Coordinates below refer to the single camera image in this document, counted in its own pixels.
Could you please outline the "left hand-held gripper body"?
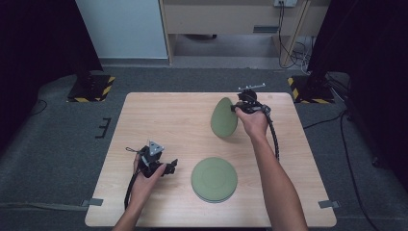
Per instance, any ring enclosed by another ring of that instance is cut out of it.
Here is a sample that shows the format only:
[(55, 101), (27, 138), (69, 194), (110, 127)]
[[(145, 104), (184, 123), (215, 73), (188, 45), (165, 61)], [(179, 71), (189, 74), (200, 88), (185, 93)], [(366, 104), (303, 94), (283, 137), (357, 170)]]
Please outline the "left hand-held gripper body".
[(138, 151), (138, 168), (146, 178), (150, 178), (158, 167), (162, 165), (160, 158), (164, 150), (163, 146), (154, 141), (149, 141), (148, 145)]

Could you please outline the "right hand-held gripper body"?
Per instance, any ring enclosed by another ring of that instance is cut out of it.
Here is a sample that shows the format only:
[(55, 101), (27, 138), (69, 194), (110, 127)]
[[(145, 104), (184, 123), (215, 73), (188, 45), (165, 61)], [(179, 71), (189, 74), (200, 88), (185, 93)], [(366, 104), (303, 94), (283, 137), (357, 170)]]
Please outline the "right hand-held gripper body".
[(257, 88), (262, 88), (264, 86), (265, 84), (239, 88), (239, 102), (236, 104), (236, 106), (246, 114), (254, 114), (255, 112), (262, 111), (264, 114), (269, 115), (270, 107), (260, 103), (257, 100), (257, 94), (254, 91)]

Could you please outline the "green plate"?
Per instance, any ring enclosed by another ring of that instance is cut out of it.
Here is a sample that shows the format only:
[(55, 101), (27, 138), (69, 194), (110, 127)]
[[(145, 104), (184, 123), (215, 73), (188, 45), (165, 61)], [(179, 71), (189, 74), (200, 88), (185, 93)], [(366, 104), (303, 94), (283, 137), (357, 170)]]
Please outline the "green plate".
[(230, 98), (221, 98), (214, 108), (211, 117), (211, 129), (213, 133), (221, 138), (231, 136), (238, 125), (238, 118), (231, 110), (233, 103)]
[(202, 195), (200, 195), (200, 194), (198, 194), (198, 193), (196, 193), (195, 195), (196, 195), (198, 198), (200, 198), (201, 200), (203, 200), (203, 201), (205, 201), (205, 202), (207, 202), (207, 203), (215, 203), (215, 204), (217, 204), (217, 203), (222, 203), (222, 202), (228, 200), (229, 198), (231, 198), (231, 197), (233, 196), (233, 193), (228, 194), (227, 196), (222, 196), (222, 197), (219, 198), (219, 199), (209, 199), (209, 198), (206, 198), (206, 197), (204, 197), (204, 196), (202, 196)]
[(238, 186), (238, 174), (226, 160), (211, 157), (200, 161), (191, 173), (194, 193), (209, 199), (219, 199), (234, 193)]

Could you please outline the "person's right hand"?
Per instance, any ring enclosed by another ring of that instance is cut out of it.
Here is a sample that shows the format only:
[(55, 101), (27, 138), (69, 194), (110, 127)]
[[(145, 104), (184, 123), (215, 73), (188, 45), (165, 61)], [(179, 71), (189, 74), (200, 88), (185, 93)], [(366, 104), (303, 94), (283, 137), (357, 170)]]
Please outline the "person's right hand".
[(268, 122), (262, 112), (246, 114), (240, 108), (236, 108), (235, 112), (241, 120), (246, 134), (251, 139), (264, 139), (266, 137)]

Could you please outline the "person's left hand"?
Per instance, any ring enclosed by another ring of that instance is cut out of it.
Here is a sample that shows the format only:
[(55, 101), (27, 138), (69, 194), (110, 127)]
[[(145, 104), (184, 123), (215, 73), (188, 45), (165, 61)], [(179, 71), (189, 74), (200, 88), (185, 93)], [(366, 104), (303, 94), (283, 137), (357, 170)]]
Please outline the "person's left hand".
[(152, 194), (156, 183), (164, 174), (165, 169), (165, 165), (160, 165), (148, 178), (146, 178), (142, 173), (137, 174), (130, 194), (130, 207), (142, 208), (144, 206), (150, 194)]

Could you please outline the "black stand base striped edge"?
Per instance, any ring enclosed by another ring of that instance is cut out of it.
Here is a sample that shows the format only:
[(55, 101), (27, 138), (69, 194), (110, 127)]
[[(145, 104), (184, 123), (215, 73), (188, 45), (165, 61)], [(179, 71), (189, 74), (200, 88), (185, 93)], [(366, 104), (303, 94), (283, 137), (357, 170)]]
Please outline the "black stand base striped edge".
[(294, 75), (288, 79), (294, 103), (329, 104), (334, 96), (325, 78)]
[(67, 96), (68, 102), (104, 101), (114, 83), (111, 75), (91, 75), (87, 84), (77, 80)]

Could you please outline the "light wooden desk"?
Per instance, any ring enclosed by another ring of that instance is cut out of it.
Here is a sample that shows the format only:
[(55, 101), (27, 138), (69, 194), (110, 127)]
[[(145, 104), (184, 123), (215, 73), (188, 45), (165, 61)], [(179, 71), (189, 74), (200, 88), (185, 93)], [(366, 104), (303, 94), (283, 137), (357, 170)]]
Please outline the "light wooden desk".
[(274, 0), (158, 1), (170, 59), (179, 35), (264, 34), (273, 36), (286, 65), (299, 37), (318, 35), (332, 0), (297, 0), (294, 8), (274, 7)]

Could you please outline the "white power socket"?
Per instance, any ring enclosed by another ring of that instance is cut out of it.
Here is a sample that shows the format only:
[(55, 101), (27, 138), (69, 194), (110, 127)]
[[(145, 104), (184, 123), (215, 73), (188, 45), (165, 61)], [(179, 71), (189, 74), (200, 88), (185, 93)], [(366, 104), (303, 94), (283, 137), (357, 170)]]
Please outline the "white power socket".
[(274, 7), (285, 7), (285, 8), (294, 8), (297, 4), (297, 0), (274, 0)]

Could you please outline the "dark curtain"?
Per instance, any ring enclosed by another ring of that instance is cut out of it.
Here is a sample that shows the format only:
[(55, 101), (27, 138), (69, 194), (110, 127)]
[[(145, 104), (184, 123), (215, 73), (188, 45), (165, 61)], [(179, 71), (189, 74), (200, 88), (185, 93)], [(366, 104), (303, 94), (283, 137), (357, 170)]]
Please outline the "dark curtain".
[(43, 85), (101, 68), (76, 0), (0, 0), (0, 154)]
[(331, 0), (309, 69), (350, 77), (351, 112), (408, 192), (408, 0)]

